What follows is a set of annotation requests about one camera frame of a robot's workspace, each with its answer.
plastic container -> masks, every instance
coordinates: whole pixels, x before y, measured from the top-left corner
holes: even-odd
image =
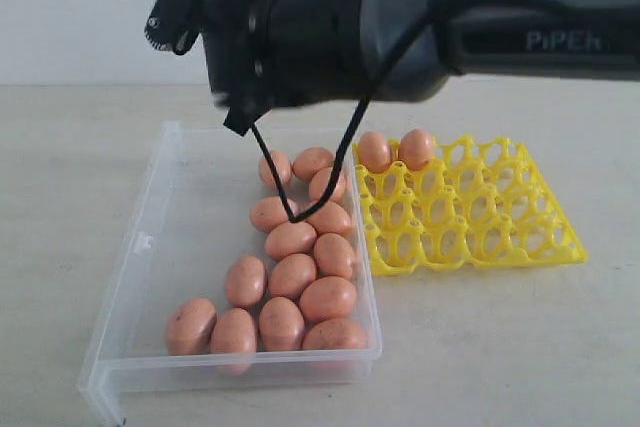
[[[294,157],[310,146],[333,150],[341,132],[287,129],[263,134],[270,148]],[[78,381],[104,426],[125,423],[119,396],[126,392],[344,383],[370,374],[382,352],[382,337],[351,157],[345,173],[349,189],[356,190],[348,191],[344,205],[357,225],[350,240],[359,258],[355,279],[359,296],[352,317],[367,332],[368,348],[260,352],[238,378],[221,374],[216,366],[246,361],[242,354],[167,355],[165,323],[180,303],[204,296],[224,311],[228,308],[224,276],[232,262],[243,253],[267,260],[264,234],[249,223],[249,209],[267,195],[257,173],[259,159],[250,136],[165,125]],[[314,368],[326,366],[322,362],[327,361],[340,361],[340,368]]]

egg tray cell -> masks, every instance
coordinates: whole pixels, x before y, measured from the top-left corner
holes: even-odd
[[[389,141],[397,159],[398,140]],[[465,135],[420,171],[369,172],[353,145],[374,275],[579,263],[580,239],[523,144]]]

white table surface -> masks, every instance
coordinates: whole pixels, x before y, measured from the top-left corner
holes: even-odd
[[[372,107],[365,128],[525,142],[590,261],[378,278],[368,382],[125,396],[127,425],[637,426],[639,89],[467,79]],[[265,123],[342,126],[351,107]],[[0,88],[1,426],[98,425],[75,384],[161,124],[221,119],[206,86]]]

clear plastic box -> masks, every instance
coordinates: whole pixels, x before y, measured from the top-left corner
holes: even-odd
[[[270,148],[292,157],[310,146],[333,150],[341,133],[263,132]],[[216,366],[247,361],[242,354],[167,355],[165,323],[179,304],[204,296],[224,311],[228,308],[224,277],[239,255],[252,253],[269,266],[274,264],[264,255],[264,234],[251,226],[248,217],[253,203],[267,195],[257,174],[259,158],[250,136],[241,138],[226,129],[165,125],[78,381],[78,389],[104,426],[125,423],[119,405],[122,393],[353,382],[367,377],[381,355],[382,336],[351,156],[345,162],[349,191],[343,205],[357,226],[350,239],[359,259],[355,279],[359,295],[352,317],[367,332],[368,348],[260,352],[250,357],[252,367],[238,378],[221,374]],[[294,199],[302,187],[292,185]],[[318,363],[327,361],[340,368],[314,368],[326,366]]]

yellow egg tray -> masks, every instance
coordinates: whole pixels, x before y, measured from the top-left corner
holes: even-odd
[[[389,141],[397,159],[398,140]],[[585,262],[580,239],[523,144],[465,135],[423,170],[369,172],[353,145],[373,275]]]

